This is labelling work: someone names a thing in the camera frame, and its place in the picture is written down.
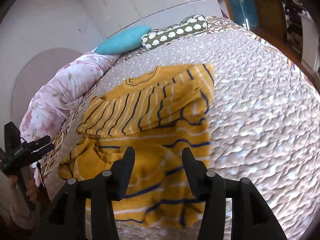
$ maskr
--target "bedspread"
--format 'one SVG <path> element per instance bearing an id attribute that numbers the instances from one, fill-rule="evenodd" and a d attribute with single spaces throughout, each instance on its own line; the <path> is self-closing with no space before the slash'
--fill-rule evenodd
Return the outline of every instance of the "bedspread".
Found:
<path id="1" fill-rule="evenodd" d="M 116 68 L 94 85 L 66 120 L 55 150 L 42 163 L 49 197 L 64 181 L 59 161 L 74 148 L 76 127 L 92 94 L 101 96 L 127 77 L 156 65 L 216 64 L 215 97 L 207 114 L 211 133 L 209 168 L 224 178 L 248 177 L 265 198 L 290 240 L 304 233 L 320 204 L 320 100 L 299 68 L 255 34 L 220 17 L 208 17 L 206 33 L 146 52 L 120 57 Z M 225 239 L 231 234 L 231 200 L 227 201 Z M 90 216 L 86 217 L 87 237 Z M 120 239 L 196 239 L 200 222 L 191 228 L 142 228 L 117 222 Z"/>

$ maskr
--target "pink floral blanket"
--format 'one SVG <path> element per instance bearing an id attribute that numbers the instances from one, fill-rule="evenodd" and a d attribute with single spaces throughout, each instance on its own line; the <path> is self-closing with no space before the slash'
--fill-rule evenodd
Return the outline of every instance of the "pink floral blanket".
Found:
<path id="1" fill-rule="evenodd" d="M 63 122 L 82 103 L 83 94 L 118 58 L 92 50 L 61 68 L 31 99 L 20 124 L 21 137 L 30 142 L 49 135 L 53 140 Z"/>

